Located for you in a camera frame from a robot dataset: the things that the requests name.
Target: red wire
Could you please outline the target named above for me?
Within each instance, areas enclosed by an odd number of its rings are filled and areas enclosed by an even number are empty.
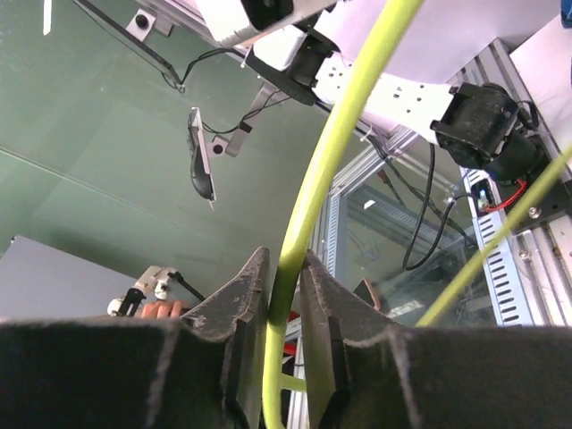
[[[288,356],[296,356],[296,346],[294,344],[284,344],[284,354]]]
[[[518,179],[518,184],[520,185],[520,188],[518,188],[517,192],[514,193],[514,195],[512,197],[510,197],[509,199],[507,199],[506,201],[500,203],[497,206],[489,206],[489,207],[485,207],[484,211],[485,212],[497,212],[503,208],[506,208],[508,206],[510,206],[511,204],[513,204],[518,197],[520,197],[522,195],[522,193],[526,190],[526,182],[525,181],[521,181],[520,179]]]

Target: bolt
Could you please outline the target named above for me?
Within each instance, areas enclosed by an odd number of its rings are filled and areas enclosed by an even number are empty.
[[[528,209],[528,215],[532,219],[538,219],[542,213],[543,213],[543,211],[540,208],[530,207]]]
[[[135,17],[135,23],[140,29],[148,29],[149,28],[149,19],[145,15],[137,15]]]

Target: green wall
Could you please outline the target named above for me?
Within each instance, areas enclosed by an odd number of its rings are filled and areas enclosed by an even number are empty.
[[[96,3],[122,24],[132,1]],[[70,0],[0,3],[0,252],[26,235],[132,276],[171,265],[208,292],[258,245],[275,261],[324,126],[294,101],[260,114],[237,158],[215,159],[215,210],[189,181],[186,122],[199,106],[214,128],[247,112],[261,81],[230,57],[191,73],[185,95]],[[175,29],[150,45],[179,73],[211,47]],[[350,143],[346,160],[364,148]]]

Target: white panel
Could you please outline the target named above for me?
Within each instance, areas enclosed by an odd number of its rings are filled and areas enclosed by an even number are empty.
[[[104,315],[135,279],[17,237],[0,259],[1,317]]]
[[[385,3],[338,2],[332,13],[320,17],[316,29],[332,39],[344,57],[355,60]],[[521,42],[558,12],[559,0],[425,0],[387,72],[444,83],[494,39]]]
[[[345,92],[352,65],[340,54],[327,58],[315,76],[315,94],[325,103],[335,104]],[[428,84],[384,73],[367,99],[364,114],[374,127],[388,130],[398,123],[436,144],[431,123],[443,117],[452,99],[448,84]]]
[[[305,32],[289,25],[260,38],[255,42],[253,49],[257,58],[274,69],[282,71],[290,67],[305,39]]]
[[[560,151],[572,141],[571,55],[572,30],[559,16],[510,55]]]

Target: gray surface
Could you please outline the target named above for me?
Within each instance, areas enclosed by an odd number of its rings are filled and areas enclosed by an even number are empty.
[[[17,237],[0,259],[0,317],[102,315],[135,279]]]

